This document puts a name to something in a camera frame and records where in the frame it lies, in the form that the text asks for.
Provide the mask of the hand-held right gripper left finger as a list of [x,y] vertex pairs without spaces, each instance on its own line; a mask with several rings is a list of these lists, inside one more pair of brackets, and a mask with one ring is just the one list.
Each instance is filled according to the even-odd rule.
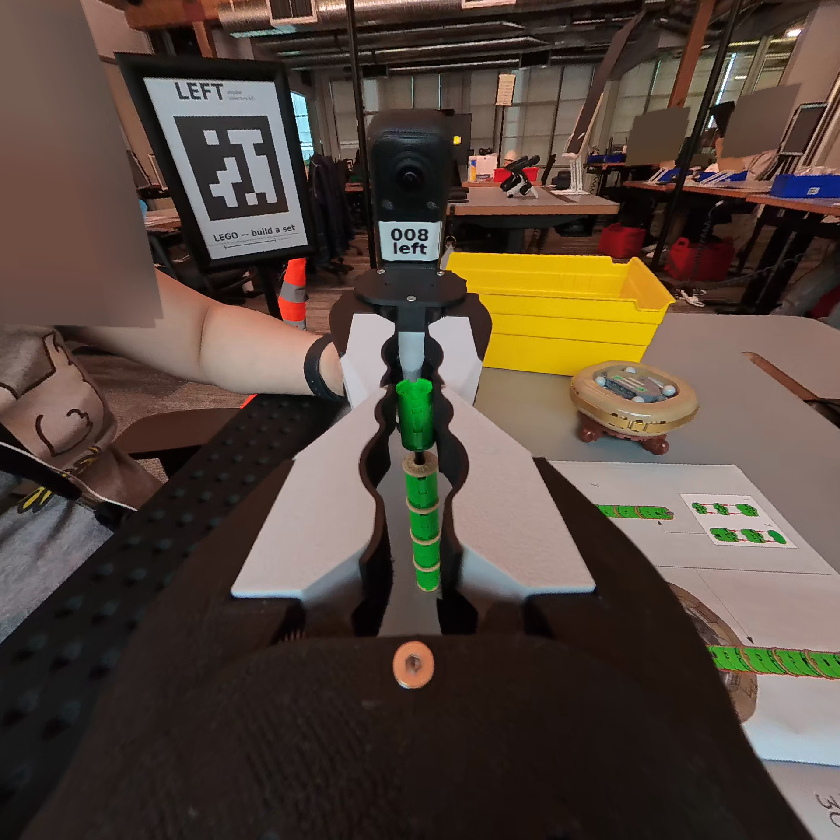
[[379,485],[391,467],[392,387],[376,388],[293,460],[231,595],[287,599],[357,636],[381,630],[393,563]]

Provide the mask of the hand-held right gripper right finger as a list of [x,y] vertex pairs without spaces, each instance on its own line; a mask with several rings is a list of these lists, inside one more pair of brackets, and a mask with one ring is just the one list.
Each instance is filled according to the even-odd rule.
[[434,388],[442,632],[475,632],[499,604],[590,594],[595,582],[530,452],[447,385]]

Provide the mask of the green brick stalk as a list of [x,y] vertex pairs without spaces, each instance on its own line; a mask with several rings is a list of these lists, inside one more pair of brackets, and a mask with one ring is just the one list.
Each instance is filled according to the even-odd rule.
[[413,542],[416,585],[435,592],[440,583],[440,520],[438,458],[433,418],[433,384],[419,378],[402,380],[395,387],[402,445],[406,506]]

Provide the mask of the person's left forearm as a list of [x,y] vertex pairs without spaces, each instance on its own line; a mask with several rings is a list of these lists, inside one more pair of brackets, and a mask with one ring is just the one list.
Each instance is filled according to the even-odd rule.
[[152,327],[70,327],[69,336],[189,382],[238,394],[311,394],[304,362],[317,341],[270,315],[202,296],[157,270]]

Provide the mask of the orange traffic cone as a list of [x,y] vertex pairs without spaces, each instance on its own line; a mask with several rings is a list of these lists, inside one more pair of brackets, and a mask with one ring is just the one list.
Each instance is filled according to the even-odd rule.
[[280,294],[277,304],[284,323],[299,329],[307,329],[307,259],[290,259],[282,272]]

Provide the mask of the yellow plastic bin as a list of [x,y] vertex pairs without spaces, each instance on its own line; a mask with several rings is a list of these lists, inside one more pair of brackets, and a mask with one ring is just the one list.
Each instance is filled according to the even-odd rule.
[[484,366],[575,375],[643,359],[675,300],[638,258],[455,252],[447,268],[490,313]]

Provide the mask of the dark hanging jackets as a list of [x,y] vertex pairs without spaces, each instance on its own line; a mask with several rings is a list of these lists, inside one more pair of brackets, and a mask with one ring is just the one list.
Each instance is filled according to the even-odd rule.
[[343,258],[355,237],[344,184],[334,159],[314,154],[308,163],[308,189],[314,225],[315,270],[327,270],[339,277],[351,272]]

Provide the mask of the instruction booklet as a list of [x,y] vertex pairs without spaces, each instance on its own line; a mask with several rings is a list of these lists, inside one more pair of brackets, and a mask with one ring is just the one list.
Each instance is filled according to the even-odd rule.
[[[553,461],[670,585],[707,646],[838,655],[838,573],[734,465]],[[838,766],[832,676],[719,670],[763,760]]]

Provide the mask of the black white device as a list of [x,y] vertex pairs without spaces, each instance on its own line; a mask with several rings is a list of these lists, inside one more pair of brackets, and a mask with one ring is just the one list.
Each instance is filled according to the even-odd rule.
[[515,161],[506,163],[503,168],[506,177],[500,183],[500,189],[509,198],[536,197],[529,174],[531,170],[536,171],[538,169],[539,161],[539,156],[534,155],[531,157],[522,156]]

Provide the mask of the round tan brick model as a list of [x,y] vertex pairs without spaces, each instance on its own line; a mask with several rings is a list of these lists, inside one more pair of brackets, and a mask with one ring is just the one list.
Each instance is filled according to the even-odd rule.
[[699,410],[697,394],[686,381],[639,362],[584,368],[571,379],[570,398],[582,442],[628,440],[655,456],[668,453],[668,435],[689,424]]

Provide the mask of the red plastic bin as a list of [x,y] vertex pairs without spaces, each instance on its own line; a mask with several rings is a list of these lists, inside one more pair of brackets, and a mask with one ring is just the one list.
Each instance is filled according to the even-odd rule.
[[713,239],[702,247],[686,237],[678,238],[670,247],[665,273],[675,280],[718,283],[728,278],[736,249],[730,239]]
[[596,252],[613,259],[631,259],[640,253],[645,238],[646,229],[643,227],[609,224],[601,232]]

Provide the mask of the long wooden workbench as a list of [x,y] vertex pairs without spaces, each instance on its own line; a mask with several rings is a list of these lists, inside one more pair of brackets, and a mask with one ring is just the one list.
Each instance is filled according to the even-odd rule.
[[764,315],[777,309],[791,286],[806,252],[818,239],[838,243],[838,199],[788,199],[760,191],[758,185],[710,185],[690,183],[675,194],[676,184],[627,182],[624,188],[643,193],[654,205],[664,205],[654,265],[663,265],[678,238],[686,237],[702,247],[713,239],[715,229],[738,215],[756,214],[747,243],[736,248],[728,278],[718,283],[679,281],[675,287],[699,290],[711,286],[742,288],[736,301],[720,301],[724,311]]

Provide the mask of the blue plastic bin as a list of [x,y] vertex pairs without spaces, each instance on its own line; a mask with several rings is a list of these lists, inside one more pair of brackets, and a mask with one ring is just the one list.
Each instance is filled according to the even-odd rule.
[[773,179],[770,195],[794,200],[839,198],[839,174],[778,174]]

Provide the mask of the handwritten paper sheet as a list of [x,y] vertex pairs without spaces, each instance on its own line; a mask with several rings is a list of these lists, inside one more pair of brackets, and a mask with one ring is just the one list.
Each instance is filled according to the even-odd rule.
[[813,838],[839,838],[837,766],[786,761],[763,765]]

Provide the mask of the silver air duct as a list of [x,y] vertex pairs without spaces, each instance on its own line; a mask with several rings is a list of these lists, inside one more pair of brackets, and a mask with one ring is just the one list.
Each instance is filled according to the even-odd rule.
[[221,1],[217,19],[231,35],[294,35],[346,28],[344,1]]

